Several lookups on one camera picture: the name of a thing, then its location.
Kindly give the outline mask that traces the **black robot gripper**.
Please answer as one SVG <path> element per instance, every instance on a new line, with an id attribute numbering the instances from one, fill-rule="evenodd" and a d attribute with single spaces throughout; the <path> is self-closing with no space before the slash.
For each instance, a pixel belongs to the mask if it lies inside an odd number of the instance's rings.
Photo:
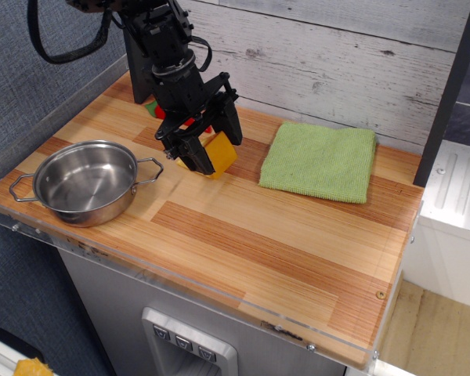
<path id="1" fill-rule="evenodd" d="M 191 68 L 172 80 L 163 79 L 155 95 L 165 112 L 155 138 L 163 143 L 169 158 L 179 157 L 189 170 L 204 175 L 215 172 L 198 139 L 209 127 L 216 133 L 224 132 L 232 145 L 241 145 L 243 135 L 235 107 L 238 93 L 231 86 L 228 73 L 203 82 L 198 70 Z M 194 123 L 184 126 L 190 118 Z"/>

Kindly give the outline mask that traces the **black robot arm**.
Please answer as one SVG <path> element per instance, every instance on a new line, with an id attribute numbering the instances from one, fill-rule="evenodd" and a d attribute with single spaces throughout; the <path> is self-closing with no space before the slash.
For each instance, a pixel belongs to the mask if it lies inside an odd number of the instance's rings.
<path id="1" fill-rule="evenodd" d="M 223 132 L 235 146 L 243 136 L 235 108 L 237 92 L 222 72 L 203 81 L 201 72 L 211 62 L 209 53 L 201 67 L 190 44 L 207 45 L 192 34 L 188 12 L 176 1 L 71 1 L 83 13 L 109 10 L 119 15 L 127 45 L 141 58 L 132 57 L 131 77 L 144 96 L 153 96 L 164 111 L 155 133 L 168 158 L 179 158 L 189 170 L 212 175 L 216 169 L 200 136 L 207 128 Z"/>

